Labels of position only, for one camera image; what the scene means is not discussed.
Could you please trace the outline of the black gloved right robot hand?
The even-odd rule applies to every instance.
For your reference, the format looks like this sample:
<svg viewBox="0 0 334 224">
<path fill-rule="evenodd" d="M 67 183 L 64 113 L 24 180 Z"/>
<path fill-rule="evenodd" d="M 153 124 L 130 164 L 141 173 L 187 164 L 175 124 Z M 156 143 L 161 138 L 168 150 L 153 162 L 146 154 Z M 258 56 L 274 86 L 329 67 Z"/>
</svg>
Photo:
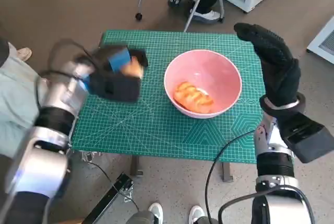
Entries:
<svg viewBox="0 0 334 224">
<path fill-rule="evenodd" d="M 301 70 L 285 41 L 257 24 L 236 23 L 240 40 L 250 42 L 260 59 L 266 97 L 276 107 L 297 101 Z"/>
</svg>

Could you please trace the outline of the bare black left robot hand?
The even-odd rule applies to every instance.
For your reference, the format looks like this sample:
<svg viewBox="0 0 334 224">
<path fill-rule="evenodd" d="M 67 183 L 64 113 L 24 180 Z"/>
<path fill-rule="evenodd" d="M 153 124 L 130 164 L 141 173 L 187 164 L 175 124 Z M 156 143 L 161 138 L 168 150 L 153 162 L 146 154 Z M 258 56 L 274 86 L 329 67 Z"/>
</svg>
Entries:
<svg viewBox="0 0 334 224">
<path fill-rule="evenodd" d="M 125 45 L 105 45 L 93 54 L 96 62 L 106 72 L 120 73 L 142 79 L 148 67 L 145 50 L 130 49 Z"/>
</svg>

